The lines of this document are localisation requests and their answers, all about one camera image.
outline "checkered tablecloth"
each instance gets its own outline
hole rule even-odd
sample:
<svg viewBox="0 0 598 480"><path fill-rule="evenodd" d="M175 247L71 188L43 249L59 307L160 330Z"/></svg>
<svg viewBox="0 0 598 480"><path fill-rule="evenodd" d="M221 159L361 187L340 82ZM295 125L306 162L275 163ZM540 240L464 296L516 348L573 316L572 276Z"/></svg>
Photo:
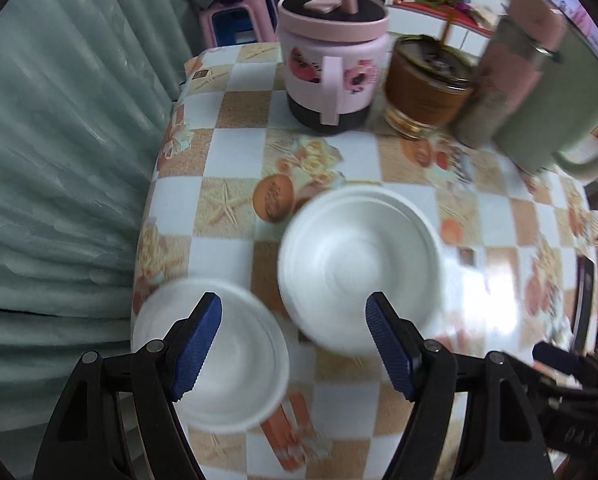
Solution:
<svg viewBox="0 0 598 480"><path fill-rule="evenodd" d="M290 386L270 420L240 434L189 428L208 478L378 479L411 405L377 358L329 353L289 320L276 267L293 212L360 182L402 194L445 242L444 311L425 336L454 352L504 349L528 361L542 338L568 342L576 254L594 258L590 214L581 184L559 170L522 178L495 148L394 135L380 119L380 90L365 128L313 137L288 110L281 61L278 44L260 43L188 63L146 203L134 316L160 283L210 276L252 290L282 327ZM292 186L271 194L287 177ZM439 478L450 475L464 402L457 396Z"/></svg>

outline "gray curtain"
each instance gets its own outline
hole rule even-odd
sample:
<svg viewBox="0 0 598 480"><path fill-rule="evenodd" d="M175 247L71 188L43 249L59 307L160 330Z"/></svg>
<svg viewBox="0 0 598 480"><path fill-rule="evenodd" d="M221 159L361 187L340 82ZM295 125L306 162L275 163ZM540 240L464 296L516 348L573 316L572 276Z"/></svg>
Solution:
<svg viewBox="0 0 598 480"><path fill-rule="evenodd" d="M144 200L200 49L185 0L10 0L0 13L0 457L19 478L79 356L129 349Z"/></svg>

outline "white bowl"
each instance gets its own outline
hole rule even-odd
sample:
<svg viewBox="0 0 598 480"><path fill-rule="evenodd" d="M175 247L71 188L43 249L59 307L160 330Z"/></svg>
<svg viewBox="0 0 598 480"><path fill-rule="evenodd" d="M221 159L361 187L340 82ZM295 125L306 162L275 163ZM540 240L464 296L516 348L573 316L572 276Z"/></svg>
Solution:
<svg viewBox="0 0 598 480"><path fill-rule="evenodd" d="M365 300L383 292L420 332L442 306L439 237L421 212L380 186L347 186L312 199L290 222L279 251L288 314L315 343L363 356L377 352Z"/></svg>
<svg viewBox="0 0 598 480"><path fill-rule="evenodd" d="M247 431L277 409L290 374L281 329L248 290L206 278L166 283L142 305L132 351L163 338L173 323L190 315L205 292L221 299L221 323L195 387L175 408L184 422L202 431Z"/></svg>

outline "starfish print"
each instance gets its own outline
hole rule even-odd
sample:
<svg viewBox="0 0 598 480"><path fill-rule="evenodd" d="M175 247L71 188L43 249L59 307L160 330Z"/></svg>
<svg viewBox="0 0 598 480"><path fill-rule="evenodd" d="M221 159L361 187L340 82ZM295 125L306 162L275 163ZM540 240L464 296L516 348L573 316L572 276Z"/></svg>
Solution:
<svg viewBox="0 0 598 480"><path fill-rule="evenodd" d="M276 48L277 48L276 46L267 46L267 47L260 46L253 52L250 52L250 54L248 56L246 56L246 59L252 59L253 57L258 56L259 54L265 54L266 52L272 52Z"/></svg>
<svg viewBox="0 0 598 480"><path fill-rule="evenodd" d="M239 453L243 446L228 446L225 447L221 445L217 435L211 434L210 435L210 442L204 446L204 450L202 451L202 456L204 462L210 462L216 459L224 459L228 464L232 465L232 460L230 454Z"/></svg>
<svg viewBox="0 0 598 480"><path fill-rule="evenodd" d="M470 160L471 165L473 165L476 169L481 170L484 173L484 177L487 180L496 180L498 174L496 170L498 168L494 168L493 166L489 165L487 162L481 164L480 162L476 162L474 159L471 158Z"/></svg>
<svg viewBox="0 0 598 480"><path fill-rule="evenodd" d="M279 153L284 155L285 158L289 158L290 160L299 163L299 159L297 158L297 156L292 151L290 151L287 147L282 146L281 144L279 144L277 142L269 142L268 145L272 149L277 150Z"/></svg>
<svg viewBox="0 0 598 480"><path fill-rule="evenodd" d="M213 72L213 70L210 71L210 76L207 76L205 79L202 80L201 84L195 88L195 91L199 90L200 88L202 88L202 86L210 84L210 83L214 83L215 80L219 79L220 77L227 75L228 72L220 72L215 74Z"/></svg>
<svg viewBox="0 0 598 480"><path fill-rule="evenodd" d="M230 198L230 194L228 193L228 183L224 180L223 189L221 190L221 198L217 200L216 198L207 196L205 199L211 204L219 206L219 209L209 218L209 224L216 224L221 218L226 216L228 220L230 220L230 223L237 229L239 228L239 224L237 223L237 216L234 210L238 206L248 202L250 197Z"/></svg>
<svg viewBox="0 0 598 480"><path fill-rule="evenodd" d="M456 209L444 205L440 206L440 208L441 211L444 211L449 216L457 220L463 227L466 227L466 225L468 224L468 219L464 215L459 213Z"/></svg>

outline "rose print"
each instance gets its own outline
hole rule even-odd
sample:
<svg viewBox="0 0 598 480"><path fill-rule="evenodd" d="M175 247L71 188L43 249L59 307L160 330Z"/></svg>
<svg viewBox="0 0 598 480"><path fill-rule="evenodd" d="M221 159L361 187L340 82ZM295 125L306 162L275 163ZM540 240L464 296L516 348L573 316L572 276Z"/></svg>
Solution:
<svg viewBox="0 0 598 480"><path fill-rule="evenodd" d="M377 71L377 66L372 64L372 59L360 59L355 67L344 70L344 87L351 94L361 92L366 85L377 80Z"/></svg>
<svg viewBox="0 0 598 480"><path fill-rule="evenodd" d="M308 83L318 83L321 80L319 77L319 66L310 64L297 47L294 47L290 52L288 66L290 72L297 79L307 81Z"/></svg>
<svg viewBox="0 0 598 480"><path fill-rule="evenodd" d="M277 171L281 174L290 174L290 170L296 166L295 162L290 158L278 158L275 166Z"/></svg>
<svg viewBox="0 0 598 480"><path fill-rule="evenodd" d="M301 169L310 176L322 174L326 169L318 156L307 156L301 161Z"/></svg>
<svg viewBox="0 0 598 480"><path fill-rule="evenodd" d="M324 152L325 144L321 139L299 139L300 149L297 156L318 156Z"/></svg>

